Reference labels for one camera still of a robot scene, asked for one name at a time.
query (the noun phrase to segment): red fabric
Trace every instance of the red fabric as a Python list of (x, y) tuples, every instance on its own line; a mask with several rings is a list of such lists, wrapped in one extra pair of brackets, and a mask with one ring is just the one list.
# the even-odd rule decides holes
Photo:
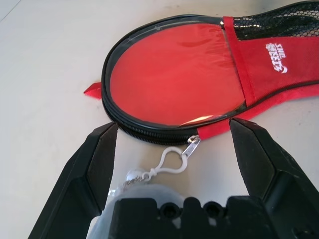
[[(311, 97), (311, 96), (318, 96), (319, 95), (319, 87), (318, 85), (315, 86), (305, 86), (302, 88), (295, 88), (291, 90), (284, 91), (282, 93), (279, 93), (261, 104), (256, 105), (255, 107), (251, 108), (250, 110), (247, 110), (236, 117), (249, 120), (265, 110), (271, 108), (272, 106), (278, 105), (280, 103), (283, 103), (288, 100), (303, 98), (303, 97)], [(198, 135), (200, 139), (205, 140), (208, 138), (211, 138), (213, 136), (219, 135), (221, 133), (225, 133), (229, 131), (229, 119), (224, 119), (220, 122), (210, 124), (208, 126), (204, 126), (201, 128), (198, 128)]]
[[(235, 59), (247, 106), (270, 93), (319, 80), (319, 37), (272, 37), (238, 41), (233, 18), (225, 30)], [(319, 95), (319, 85), (286, 90), (237, 115), (250, 119), (284, 101)], [(201, 139), (229, 130), (228, 119), (198, 129)]]
[(93, 83), (83, 93), (87, 96), (101, 99), (102, 98), (102, 96), (101, 96), (101, 82)]
[(208, 23), (164, 29), (137, 41), (112, 70), (110, 91), (125, 113), (175, 126), (215, 118), (244, 103), (224, 32)]

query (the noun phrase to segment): white plastic hook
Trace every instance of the white plastic hook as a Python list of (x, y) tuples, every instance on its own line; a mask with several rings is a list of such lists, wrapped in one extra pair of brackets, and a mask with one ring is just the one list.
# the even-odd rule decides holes
[[(179, 169), (172, 169), (172, 168), (161, 168), (163, 166), (163, 163), (165, 161), (165, 157), (169, 152), (176, 152), (179, 154), (182, 164)], [(158, 173), (181, 173), (183, 172), (187, 167), (187, 156), (183, 154), (183, 151), (177, 147), (168, 147), (163, 151), (163, 154), (161, 155), (159, 165), (156, 168), (151, 168), (149, 172), (145, 172), (142, 174), (142, 179), (144, 181), (150, 181), (150, 179), (153, 176), (156, 176)]]

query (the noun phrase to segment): red strap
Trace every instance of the red strap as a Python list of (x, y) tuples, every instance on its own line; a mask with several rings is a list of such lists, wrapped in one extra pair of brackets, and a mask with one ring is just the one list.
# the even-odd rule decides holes
[[(260, 103), (259, 105), (256, 105), (255, 107), (237, 115), (236, 117), (239, 117), (245, 120), (250, 120), (251, 118), (259, 115), (260, 113), (264, 112), (270, 107), (278, 105), (287, 100), (293, 100), (293, 99), (298, 99), (302, 97), (311, 97), (311, 96), (317, 96), (317, 95), (319, 95), (318, 85), (305, 86), (301, 88), (287, 90), (271, 98), (268, 98), (267, 100)], [(209, 139), (213, 136), (219, 135), (221, 133), (225, 133), (229, 130), (230, 130), (229, 119), (224, 119), (220, 122), (213, 123), (208, 126), (204, 126), (197, 129), (198, 135), (201, 140)]]

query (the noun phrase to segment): keychain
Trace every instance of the keychain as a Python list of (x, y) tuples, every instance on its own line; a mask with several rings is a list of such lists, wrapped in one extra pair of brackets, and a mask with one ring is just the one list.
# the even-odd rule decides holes
[[(163, 154), (161, 155), (158, 166), (156, 168), (151, 168), (149, 172), (145, 172), (142, 169), (131, 170), (126, 176), (126, 181), (117, 189), (110, 190), (109, 196), (116, 197), (120, 195), (121, 193), (125, 192), (126, 190), (128, 190), (133, 185), (147, 183), (151, 180), (152, 177), (157, 176), (159, 173), (178, 174), (183, 172), (187, 167), (188, 158), (192, 155), (192, 153), (195, 151), (195, 149), (199, 145), (200, 138), (198, 135), (193, 135), (187, 140), (187, 142), (189, 143), (189, 145), (184, 151), (182, 151), (178, 147), (173, 147), (173, 146), (166, 148), (163, 151)], [(180, 156), (182, 165), (179, 169), (162, 168), (165, 161), (165, 157), (169, 152), (176, 152)]]

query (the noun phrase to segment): red fabric tab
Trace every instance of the red fabric tab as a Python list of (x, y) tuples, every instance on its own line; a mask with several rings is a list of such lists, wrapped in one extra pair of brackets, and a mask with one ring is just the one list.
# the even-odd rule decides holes
[(93, 83), (83, 93), (87, 96), (101, 99), (102, 98), (102, 96), (101, 96), (101, 82)]
[[(319, 95), (319, 37), (239, 41), (233, 18), (225, 17), (224, 23), (248, 107), (237, 117), (249, 120), (284, 101)], [(228, 131), (228, 122), (199, 128), (200, 138)]]

